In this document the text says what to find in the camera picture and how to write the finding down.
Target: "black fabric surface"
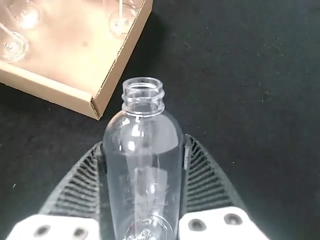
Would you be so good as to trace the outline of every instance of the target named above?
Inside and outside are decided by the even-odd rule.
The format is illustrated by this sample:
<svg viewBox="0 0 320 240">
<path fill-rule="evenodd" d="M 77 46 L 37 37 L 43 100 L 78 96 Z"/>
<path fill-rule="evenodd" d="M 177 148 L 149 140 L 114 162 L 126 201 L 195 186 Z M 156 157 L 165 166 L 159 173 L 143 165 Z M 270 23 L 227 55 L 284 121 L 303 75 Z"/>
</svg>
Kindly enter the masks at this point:
<svg viewBox="0 0 320 240">
<path fill-rule="evenodd" d="M 158 0 L 100 121 L 0 85 L 0 239 L 102 139 L 136 76 L 163 81 L 271 240 L 320 239 L 319 46 L 318 0 Z"/>
</svg>

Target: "cardboard tray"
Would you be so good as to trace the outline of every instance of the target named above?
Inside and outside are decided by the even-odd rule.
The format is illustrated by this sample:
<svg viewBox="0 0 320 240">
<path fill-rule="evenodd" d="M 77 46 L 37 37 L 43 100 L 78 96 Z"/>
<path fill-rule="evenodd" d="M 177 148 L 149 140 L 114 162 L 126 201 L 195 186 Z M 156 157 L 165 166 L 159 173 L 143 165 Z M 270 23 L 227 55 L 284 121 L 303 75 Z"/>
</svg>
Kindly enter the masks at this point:
<svg viewBox="0 0 320 240">
<path fill-rule="evenodd" d="M 99 120 L 152 10 L 143 0 L 129 33 L 115 36 L 110 0 L 39 0 L 40 23 L 20 31 L 29 50 L 17 63 L 0 61 L 0 82 Z"/>
</svg>

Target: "bottle shoulder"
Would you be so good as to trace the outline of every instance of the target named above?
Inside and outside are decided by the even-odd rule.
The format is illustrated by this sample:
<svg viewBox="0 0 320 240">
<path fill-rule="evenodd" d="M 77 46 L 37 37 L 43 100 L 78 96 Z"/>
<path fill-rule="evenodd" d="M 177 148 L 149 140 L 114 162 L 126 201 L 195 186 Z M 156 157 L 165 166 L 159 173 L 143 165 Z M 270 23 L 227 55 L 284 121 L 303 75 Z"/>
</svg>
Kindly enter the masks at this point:
<svg viewBox="0 0 320 240">
<path fill-rule="evenodd" d="M 150 117 L 118 112 L 106 127 L 103 144 L 109 150 L 152 148 L 155 153 L 181 147 L 183 133 L 178 124 L 166 111 Z"/>
</svg>

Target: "bottle base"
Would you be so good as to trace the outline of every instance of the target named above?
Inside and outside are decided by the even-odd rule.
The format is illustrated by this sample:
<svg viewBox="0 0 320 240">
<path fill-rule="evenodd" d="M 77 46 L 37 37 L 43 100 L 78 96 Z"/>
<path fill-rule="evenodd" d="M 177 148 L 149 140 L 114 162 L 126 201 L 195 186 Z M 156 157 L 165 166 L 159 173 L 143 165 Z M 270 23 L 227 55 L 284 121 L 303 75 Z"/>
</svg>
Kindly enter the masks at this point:
<svg viewBox="0 0 320 240">
<path fill-rule="evenodd" d="M 164 218 L 153 215 L 130 225 L 123 240 L 173 240 L 173 229 Z"/>
</svg>

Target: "cardboard flap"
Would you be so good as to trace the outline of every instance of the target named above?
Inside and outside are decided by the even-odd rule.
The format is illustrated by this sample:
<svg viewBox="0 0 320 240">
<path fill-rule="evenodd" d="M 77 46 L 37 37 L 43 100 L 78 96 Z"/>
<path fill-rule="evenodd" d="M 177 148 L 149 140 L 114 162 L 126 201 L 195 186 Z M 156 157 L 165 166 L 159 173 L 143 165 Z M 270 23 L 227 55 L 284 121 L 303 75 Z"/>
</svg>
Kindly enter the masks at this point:
<svg viewBox="0 0 320 240">
<path fill-rule="evenodd" d="M 5 85 L 51 103 L 99 119 L 88 92 L 64 85 L 14 65 L 0 62 L 0 79 Z"/>
</svg>

